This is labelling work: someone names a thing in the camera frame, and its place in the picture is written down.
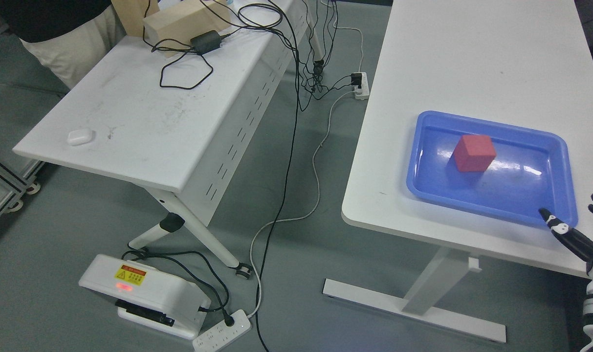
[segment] caster wheel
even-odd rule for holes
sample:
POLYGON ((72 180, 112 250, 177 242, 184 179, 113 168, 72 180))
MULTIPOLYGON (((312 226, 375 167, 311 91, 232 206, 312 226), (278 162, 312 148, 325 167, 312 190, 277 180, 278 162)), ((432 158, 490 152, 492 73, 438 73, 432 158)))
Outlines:
POLYGON ((11 207, 8 207, 5 211, 8 213, 17 212, 22 208, 23 205, 24 205, 24 203, 23 203, 22 199, 19 199, 14 205, 12 205, 11 207))
POLYGON ((39 190, 40 184, 34 181, 24 193, 31 195, 38 193, 39 190))
POLYGON ((240 263, 238 267, 236 267, 236 276, 238 278, 247 280, 251 277, 251 273, 253 271, 253 267, 248 264, 240 263))

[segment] blue tray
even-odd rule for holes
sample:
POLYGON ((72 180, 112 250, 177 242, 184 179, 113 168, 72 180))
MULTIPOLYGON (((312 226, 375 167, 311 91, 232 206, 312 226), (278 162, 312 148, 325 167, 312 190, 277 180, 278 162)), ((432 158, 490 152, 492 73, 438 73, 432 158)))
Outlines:
POLYGON ((538 208, 578 222, 568 147, 559 136, 437 111, 417 118, 407 187, 427 202, 535 227, 538 208), (463 134, 487 134, 497 156, 486 172, 459 172, 463 134))

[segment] person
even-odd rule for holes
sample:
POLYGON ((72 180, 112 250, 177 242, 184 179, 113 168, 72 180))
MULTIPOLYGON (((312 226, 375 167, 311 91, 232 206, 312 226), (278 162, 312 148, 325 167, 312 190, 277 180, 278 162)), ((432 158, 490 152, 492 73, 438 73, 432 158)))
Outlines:
POLYGON ((125 36, 111 0, 0 0, 0 15, 70 89, 125 36))

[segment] beige pants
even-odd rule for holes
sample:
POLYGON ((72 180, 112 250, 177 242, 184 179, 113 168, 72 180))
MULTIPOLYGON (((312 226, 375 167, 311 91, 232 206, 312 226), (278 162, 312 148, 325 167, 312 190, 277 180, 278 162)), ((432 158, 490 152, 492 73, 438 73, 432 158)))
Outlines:
POLYGON ((23 46, 70 89, 125 36, 112 6, 82 26, 57 38, 23 46))

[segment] laser device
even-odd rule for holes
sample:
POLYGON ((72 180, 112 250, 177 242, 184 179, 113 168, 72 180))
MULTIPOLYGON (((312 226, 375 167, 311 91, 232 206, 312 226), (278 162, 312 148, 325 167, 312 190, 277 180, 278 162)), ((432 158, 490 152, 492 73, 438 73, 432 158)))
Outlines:
POLYGON ((118 316, 192 340, 211 300, 194 283, 154 267, 99 254, 79 286, 115 298, 118 316))

